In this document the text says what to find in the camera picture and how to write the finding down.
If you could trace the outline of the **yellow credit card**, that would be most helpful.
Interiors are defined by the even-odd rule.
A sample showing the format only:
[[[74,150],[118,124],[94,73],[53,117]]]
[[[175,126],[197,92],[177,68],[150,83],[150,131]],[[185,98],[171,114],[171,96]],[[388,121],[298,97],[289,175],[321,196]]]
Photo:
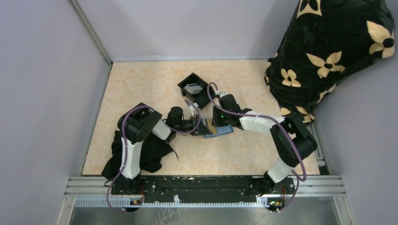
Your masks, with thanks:
[[[209,134],[209,135],[211,135],[211,136],[217,135],[216,127],[210,127],[209,130],[211,131],[211,134]]]

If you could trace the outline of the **blue card holder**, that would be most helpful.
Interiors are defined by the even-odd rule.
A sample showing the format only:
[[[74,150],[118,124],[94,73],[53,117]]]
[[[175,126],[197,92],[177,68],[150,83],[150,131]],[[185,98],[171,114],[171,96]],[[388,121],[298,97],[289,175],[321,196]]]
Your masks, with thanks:
[[[206,126],[206,128],[209,130],[210,127],[215,127],[212,125],[212,120],[211,119],[201,119],[202,124]],[[215,138],[219,137],[222,135],[227,135],[231,134],[234,132],[233,127],[231,125],[223,126],[223,127],[216,127],[217,130],[217,135],[211,136],[209,134],[203,135],[203,138]]]

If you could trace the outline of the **black card tray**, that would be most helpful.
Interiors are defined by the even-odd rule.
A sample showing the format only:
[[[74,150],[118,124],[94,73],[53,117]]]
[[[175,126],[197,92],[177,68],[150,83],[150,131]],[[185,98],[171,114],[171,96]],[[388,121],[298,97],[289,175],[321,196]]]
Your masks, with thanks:
[[[203,109],[211,102],[207,95],[208,83],[195,73],[188,75],[177,86],[182,96],[196,103],[199,109]]]

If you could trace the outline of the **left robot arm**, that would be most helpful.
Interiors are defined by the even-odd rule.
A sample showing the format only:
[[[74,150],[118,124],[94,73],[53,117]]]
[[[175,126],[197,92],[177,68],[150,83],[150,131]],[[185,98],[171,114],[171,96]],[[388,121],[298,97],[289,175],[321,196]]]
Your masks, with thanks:
[[[152,107],[139,103],[125,113],[118,121],[123,143],[122,165],[116,176],[122,182],[122,188],[129,194],[140,190],[141,174],[141,149],[144,141],[155,135],[161,141],[169,143],[177,133],[192,136],[212,135],[213,132],[202,122],[199,110],[195,104],[186,100],[190,106],[191,117],[184,118],[184,111],[179,106],[170,109],[167,118],[162,119],[162,114]]]

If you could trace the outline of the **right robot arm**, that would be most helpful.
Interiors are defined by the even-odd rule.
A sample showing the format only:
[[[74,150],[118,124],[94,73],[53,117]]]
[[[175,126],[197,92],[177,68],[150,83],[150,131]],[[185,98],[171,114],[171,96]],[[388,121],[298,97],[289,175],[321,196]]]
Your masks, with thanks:
[[[315,138],[295,114],[272,117],[242,109],[231,94],[219,94],[218,100],[216,109],[222,113],[217,119],[243,131],[272,137],[279,157],[264,174],[264,187],[270,193],[277,193],[283,180],[318,148]]]

